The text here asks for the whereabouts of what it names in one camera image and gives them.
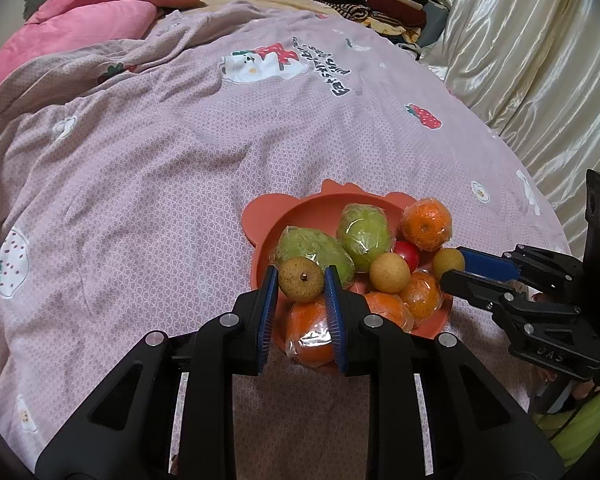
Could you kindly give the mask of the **green sleeve forearm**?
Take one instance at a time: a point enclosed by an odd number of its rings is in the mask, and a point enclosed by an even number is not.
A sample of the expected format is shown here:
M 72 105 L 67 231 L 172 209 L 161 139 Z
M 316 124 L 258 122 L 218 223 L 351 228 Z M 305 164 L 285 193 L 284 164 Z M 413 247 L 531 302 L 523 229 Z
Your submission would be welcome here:
M 534 422 L 570 469 L 600 434 L 600 390 L 583 399 L 573 410 L 557 414 L 535 414 Z

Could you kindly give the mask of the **right hand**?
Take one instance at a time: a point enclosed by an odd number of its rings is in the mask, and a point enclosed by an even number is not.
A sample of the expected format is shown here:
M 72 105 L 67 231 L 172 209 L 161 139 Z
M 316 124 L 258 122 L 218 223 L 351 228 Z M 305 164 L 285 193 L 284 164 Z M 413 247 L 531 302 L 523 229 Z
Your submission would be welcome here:
M 549 385 L 552 382 L 556 382 L 559 378 L 557 373 L 551 372 L 550 370 L 544 370 L 544 368 L 535 367 L 535 371 L 543 385 Z M 584 400 L 590 393 L 599 391 L 600 385 L 596 385 L 592 380 L 589 380 L 588 382 L 576 382 L 570 390 L 570 396 L 576 400 Z

